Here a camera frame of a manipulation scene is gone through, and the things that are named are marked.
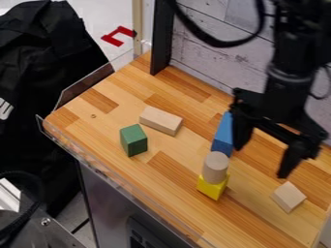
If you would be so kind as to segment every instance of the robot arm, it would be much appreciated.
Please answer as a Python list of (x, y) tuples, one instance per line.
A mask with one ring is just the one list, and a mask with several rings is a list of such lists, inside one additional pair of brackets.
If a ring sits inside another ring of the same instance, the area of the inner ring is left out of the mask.
[[(258, 26), (253, 35), (239, 41), (225, 42), (206, 34), (188, 19), (175, 0), (167, 0), (184, 25), (199, 39), (212, 47), (236, 47), (255, 38), (263, 29), (265, 8), (263, 0), (256, 0)], [(275, 5), (274, 55), (267, 67), (268, 79), (264, 93), (234, 89), (233, 143), (237, 150), (250, 140), (253, 129), (286, 143), (278, 176), (286, 178), (303, 160), (316, 158), (321, 143), (328, 138), (305, 112), (316, 73), (320, 68), (328, 71), (331, 60), (331, 2), (328, 0), (273, 0)], [(291, 132), (280, 126), (295, 129)]]

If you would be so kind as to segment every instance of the toy block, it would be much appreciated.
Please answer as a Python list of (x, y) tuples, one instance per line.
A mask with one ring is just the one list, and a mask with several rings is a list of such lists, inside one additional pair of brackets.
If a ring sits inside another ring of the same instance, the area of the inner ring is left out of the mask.
[(307, 197), (290, 182), (286, 182), (278, 187), (271, 195), (271, 199), (286, 213), (291, 212), (306, 198)]
[(139, 122), (150, 128), (175, 136), (182, 124), (183, 118), (158, 108), (146, 107), (139, 118)]
[(232, 114), (225, 112), (221, 120), (219, 129), (214, 137), (212, 151), (221, 151), (230, 157), (233, 150), (232, 137)]
[(227, 156), (219, 151), (210, 152), (204, 160), (202, 176), (207, 183), (219, 184), (226, 179)]
[(147, 151), (147, 137), (139, 124), (121, 129), (120, 136), (128, 157)]
[(226, 175), (226, 179), (219, 184), (210, 184), (203, 179), (203, 176), (200, 175), (197, 181), (197, 189), (199, 192), (208, 196), (209, 198), (217, 201), (220, 195), (226, 188), (228, 183), (229, 174)]

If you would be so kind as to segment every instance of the black bag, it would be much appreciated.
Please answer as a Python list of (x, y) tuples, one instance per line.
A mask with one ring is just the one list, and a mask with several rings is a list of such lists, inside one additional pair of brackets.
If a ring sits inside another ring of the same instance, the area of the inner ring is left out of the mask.
[(107, 62), (68, 2), (26, 2), (0, 16), (2, 170), (59, 164), (66, 155), (39, 132), (35, 115), (46, 117), (64, 88)]

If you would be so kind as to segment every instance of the wooden cylinder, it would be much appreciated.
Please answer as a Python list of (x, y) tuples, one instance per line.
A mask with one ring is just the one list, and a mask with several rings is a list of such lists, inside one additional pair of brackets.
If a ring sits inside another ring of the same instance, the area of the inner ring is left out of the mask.
[(204, 160), (203, 179), (210, 184), (219, 184), (226, 179), (227, 156), (219, 151), (210, 152)]

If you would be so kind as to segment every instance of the rectangular wooden block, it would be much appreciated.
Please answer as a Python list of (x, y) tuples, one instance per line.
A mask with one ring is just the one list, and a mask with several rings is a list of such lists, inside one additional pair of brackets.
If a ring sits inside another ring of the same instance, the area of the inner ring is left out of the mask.
[(149, 106), (140, 115), (139, 122), (170, 136), (175, 136), (183, 122), (183, 118)]
[(306, 198), (307, 197), (290, 182), (286, 182), (278, 187), (271, 195), (271, 199), (286, 213), (292, 211)]
[(225, 190), (226, 185), (228, 183), (228, 179), (229, 179), (229, 174), (226, 176), (226, 179), (223, 182), (219, 184), (210, 184), (203, 179), (202, 175), (200, 175), (198, 177), (196, 188), (198, 189), (199, 192), (217, 201), (220, 195)]
[(211, 150), (223, 152), (227, 157), (230, 157), (233, 150), (232, 137), (232, 114), (225, 112), (214, 137)]
[(147, 151), (147, 137), (139, 124), (120, 130), (121, 144), (129, 157)]

